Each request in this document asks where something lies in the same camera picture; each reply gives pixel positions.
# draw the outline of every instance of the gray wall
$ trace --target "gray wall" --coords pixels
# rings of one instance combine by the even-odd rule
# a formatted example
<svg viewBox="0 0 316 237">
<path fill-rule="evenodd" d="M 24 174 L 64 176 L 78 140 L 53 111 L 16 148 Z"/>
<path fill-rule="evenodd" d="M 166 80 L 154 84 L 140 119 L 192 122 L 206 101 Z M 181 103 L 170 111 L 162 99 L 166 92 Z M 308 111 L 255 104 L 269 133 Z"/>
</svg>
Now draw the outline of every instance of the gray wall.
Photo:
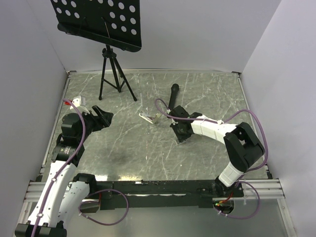
<svg viewBox="0 0 316 237">
<path fill-rule="evenodd" d="M 103 44 L 58 31 L 50 1 L 27 1 L 66 70 L 101 70 Z M 125 69 L 242 72 L 279 2 L 141 0 L 143 48 L 137 53 L 115 52 Z"/>
<path fill-rule="evenodd" d="M 315 9 L 314 0 L 283 0 L 242 73 L 267 135 L 269 168 L 302 237 L 316 231 Z"/>
<path fill-rule="evenodd" d="M 0 1 L 0 231 L 13 235 L 46 150 L 66 79 L 25 0 Z"/>
</svg>

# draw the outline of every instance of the tripod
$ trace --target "tripod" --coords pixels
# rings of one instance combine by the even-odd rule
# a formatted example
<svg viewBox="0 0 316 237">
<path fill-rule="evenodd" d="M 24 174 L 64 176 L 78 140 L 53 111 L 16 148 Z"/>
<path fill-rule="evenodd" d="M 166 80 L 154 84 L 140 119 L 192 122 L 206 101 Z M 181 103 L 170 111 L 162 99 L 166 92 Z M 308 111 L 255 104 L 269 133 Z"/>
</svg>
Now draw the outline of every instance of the tripod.
<svg viewBox="0 0 316 237">
<path fill-rule="evenodd" d="M 102 100 L 103 82 L 106 82 L 110 86 L 112 86 L 115 89 L 117 89 L 119 93 L 121 92 L 121 89 L 122 89 L 124 83 L 126 83 L 128 89 L 129 89 L 129 92 L 133 96 L 134 101 L 137 101 L 137 99 L 136 99 L 136 97 L 135 97 L 135 95 L 134 95 L 134 93 L 132 91 L 132 88 L 130 88 L 130 85 L 129 85 L 129 83 L 128 83 L 128 81 L 127 81 L 127 79 L 126 79 L 126 77 L 125 77 L 125 75 L 123 73 L 123 70 L 122 70 L 122 68 L 119 65 L 119 62 L 117 60 L 117 55 L 116 55 L 116 53 L 113 52 L 113 49 L 109 45 L 106 45 L 106 48 L 104 48 L 102 50 L 102 56 L 104 57 L 104 60 L 103 60 L 103 69 L 102 69 L 102 76 L 101 76 L 101 87 L 100 87 L 99 100 Z M 112 71 L 113 71 L 113 75 L 114 75 L 114 80 L 115 80 L 116 86 L 104 79 L 105 66 L 106 66 L 106 63 L 107 63 L 107 58 L 110 60 L 110 63 L 111 63 L 111 67 L 112 67 Z M 123 78 L 123 83 L 122 84 L 120 84 L 120 82 L 119 82 L 119 78 L 118 78 L 118 75 L 117 75 L 116 68 L 118 69 L 119 76 L 121 78 Z"/>
</svg>

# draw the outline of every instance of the gray marble surface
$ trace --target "gray marble surface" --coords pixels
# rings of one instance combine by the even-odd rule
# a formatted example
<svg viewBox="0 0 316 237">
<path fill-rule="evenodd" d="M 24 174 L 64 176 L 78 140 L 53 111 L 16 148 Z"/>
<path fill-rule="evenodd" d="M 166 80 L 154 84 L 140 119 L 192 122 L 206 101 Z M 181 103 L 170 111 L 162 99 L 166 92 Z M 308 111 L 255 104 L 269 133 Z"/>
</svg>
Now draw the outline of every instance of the gray marble surface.
<svg viewBox="0 0 316 237">
<path fill-rule="evenodd" d="M 107 84 L 104 84 L 103 100 L 99 101 L 101 74 L 70 75 L 66 98 L 82 95 L 87 99 L 88 109 L 98 105 L 114 113 L 109 128 L 92 133 L 85 141 L 77 173 L 91 173 L 97 180 L 110 181 L 215 179 L 229 162 L 225 145 L 198 135 L 177 145 L 169 119 L 161 117 L 152 125 L 138 114 L 145 111 L 154 116 L 158 112 L 154 100 L 159 97 L 168 103 L 170 88 L 177 83 L 180 92 L 176 105 L 182 105 L 189 114 L 200 112 L 212 119 L 226 119 L 246 108 L 237 74 L 154 72 L 127 73 L 126 77 L 137 102 L 133 101 L 126 85 L 118 93 Z M 112 74 L 106 74 L 106 78 L 114 83 Z M 47 165 L 61 132 L 61 119 L 69 112 L 69 106 L 63 105 Z M 247 113 L 241 113 L 231 122 L 242 121 L 251 124 Z M 262 168 L 246 174 L 245 178 L 266 179 L 267 175 Z"/>
</svg>

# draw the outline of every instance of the purple cable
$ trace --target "purple cable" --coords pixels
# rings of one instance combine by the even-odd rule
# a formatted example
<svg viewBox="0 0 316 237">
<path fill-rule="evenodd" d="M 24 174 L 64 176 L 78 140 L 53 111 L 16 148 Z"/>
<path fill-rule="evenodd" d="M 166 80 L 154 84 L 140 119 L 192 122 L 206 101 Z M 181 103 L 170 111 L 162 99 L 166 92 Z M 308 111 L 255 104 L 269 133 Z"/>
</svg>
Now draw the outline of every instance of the purple cable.
<svg viewBox="0 0 316 237">
<path fill-rule="evenodd" d="M 220 215 L 222 215 L 222 216 L 225 216 L 225 217 L 228 217 L 228 218 L 232 218 L 232 219 L 245 220 L 245 219 L 252 218 L 252 217 L 254 217 L 255 215 L 258 214 L 259 209 L 260 209 L 261 201 L 260 201 L 259 193 L 258 193 L 258 191 L 255 189 L 254 186 L 252 186 L 251 184 L 249 184 L 249 183 L 246 182 L 246 181 L 239 181 L 239 182 L 240 182 L 240 183 L 245 183 L 246 185 L 250 186 L 250 187 L 253 189 L 253 191 L 255 191 L 255 193 L 256 193 L 256 195 L 257 195 L 257 197 L 258 197 L 258 204 L 257 204 L 256 210 L 255 210 L 251 215 L 249 215 L 249 216 L 233 216 L 233 215 L 228 215 L 228 214 L 222 213 L 222 212 L 221 212 L 220 210 L 218 210 L 216 207 L 214 207 L 214 208 L 215 208 L 215 210 L 216 210 Z"/>
<path fill-rule="evenodd" d="M 212 122 L 212 123 L 217 123 L 217 121 L 213 121 L 213 120 L 209 120 L 209 119 L 202 119 L 202 118 L 179 118 L 179 117 L 174 117 L 174 116 L 171 116 L 167 113 L 165 113 L 159 106 L 158 106 L 158 101 L 161 101 L 165 107 L 168 109 L 168 106 L 167 104 L 160 98 L 157 98 L 155 100 L 155 106 L 156 108 L 158 109 L 158 111 L 160 113 L 162 113 L 163 115 L 167 116 L 168 118 L 172 118 L 172 119 L 177 119 L 177 120 L 190 120 L 190 121 L 207 121 L 207 122 Z M 252 115 L 252 117 L 256 120 L 257 124 L 258 124 L 258 127 L 260 129 L 260 132 L 261 132 L 261 135 L 262 135 L 262 139 L 263 139 L 263 144 L 264 144 L 264 147 L 265 147 L 265 150 L 266 150 L 266 153 L 265 153 L 265 158 L 262 162 L 261 165 L 255 167 L 255 168 L 251 168 L 248 170 L 248 172 L 250 171 L 253 171 L 253 170 L 257 170 L 257 169 L 260 169 L 261 167 L 263 167 L 266 163 L 267 163 L 267 160 L 268 160 L 268 154 L 269 154 L 269 151 L 268 151 L 268 144 L 267 144 L 267 139 L 266 139 L 266 136 L 265 136 L 265 133 L 263 131 L 263 128 L 262 128 L 262 125 L 259 121 L 259 119 L 257 118 L 257 116 L 251 111 L 251 110 L 247 110 L 247 109 L 242 109 L 242 110 L 239 110 L 238 112 L 234 113 L 232 116 L 230 116 L 227 120 L 224 121 L 224 123 L 227 123 L 228 121 L 232 120 L 236 115 L 238 115 L 239 113 L 241 112 L 248 112 Z"/>
<path fill-rule="evenodd" d="M 97 201 L 84 201 L 84 202 L 82 202 L 82 203 L 80 204 L 80 206 L 78 207 L 78 211 L 79 211 L 79 213 L 80 213 L 81 216 L 83 216 L 83 217 L 89 219 L 90 221 L 93 221 L 93 222 L 95 222 L 95 223 L 97 223 L 97 224 L 99 224 L 99 225 L 102 225 L 102 226 L 113 226 L 113 225 L 116 225 L 116 224 L 118 224 L 119 222 L 121 222 L 121 221 L 126 217 L 126 215 L 127 215 L 127 213 L 128 213 L 128 210 L 129 210 L 129 207 L 128 207 L 128 200 L 127 200 L 127 197 L 126 197 L 122 192 L 120 192 L 120 191 L 118 191 L 118 190 L 115 190 L 115 189 L 103 189 L 103 190 L 97 191 L 97 192 L 95 192 L 95 193 L 93 193 L 93 194 L 90 194 L 89 196 L 94 195 L 94 194 L 98 194 L 98 193 L 102 193 L 102 192 L 106 192 L 106 191 L 108 191 L 108 192 L 109 192 L 109 191 L 112 191 L 112 192 L 119 193 L 119 194 L 121 194 L 121 195 L 124 197 L 124 199 L 125 199 L 125 201 L 126 201 L 126 211 L 125 211 L 124 215 L 123 215 L 118 221 L 116 221 L 116 222 L 114 222 L 114 223 L 110 223 L 110 224 L 102 223 L 102 222 L 99 222 L 99 221 L 97 221 L 97 220 L 94 220 L 93 218 L 91 218 L 91 217 L 89 217 L 89 216 L 83 214 L 83 213 L 80 211 L 80 207 L 81 207 L 81 205 L 83 205 L 84 203 L 98 203 Z"/>
<path fill-rule="evenodd" d="M 78 151 L 80 150 L 81 146 L 83 145 L 83 142 L 84 142 L 84 138 L 85 138 L 85 124 L 84 124 L 84 120 L 83 120 L 83 117 L 80 113 L 80 111 L 77 109 L 76 106 L 74 106 L 74 104 L 70 101 L 70 100 L 67 100 L 67 99 L 63 99 L 64 102 L 68 102 L 74 109 L 75 111 L 77 112 L 77 114 L 79 115 L 79 118 L 81 120 L 81 123 L 82 123 L 82 138 L 80 140 L 80 143 L 77 147 L 77 149 L 75 150 L 75 152 L 68 158 L 68 160 L 63 164 L 63 166 L 57 171 L 57 173 L 55 174 L 54 178 L 53 179 L 57 179 L 57 177 L 59 176 L 59 174 L 63 171 L 63 169 L 68 165 L 68 163 L 75 157 L 75 155 L 78 153 Z M 51 188 L 53 187 L 53 184 L 54 184 L 54 181 L 52 180 L 49 185 L 48 185 L 48 188 L 46 190 L 46 193 L 44 195 L 44 198 L 43 198 L 43 202 L 39 208 L 39 213 L 42 213 L 43 210 L 44 210 L 44 207 L 45 207 L 45 204 L 47 202 L 47 198 L 48 198 L 48 195 L 49 195 L 49 192 L 51 190 Z M 33 230 L 32 230 L 32 234 L 31 234 L 31 237 L 34 237 L 35 236 L 35 232 L 36 232 L 36 229 L 40 223 L 40 219 L 41 217 L 38 216 L 36 218 L 36 221 L 35 221 L 35 224 L 34 224 L 34 227 L 33 227 Z"/>
</svg>

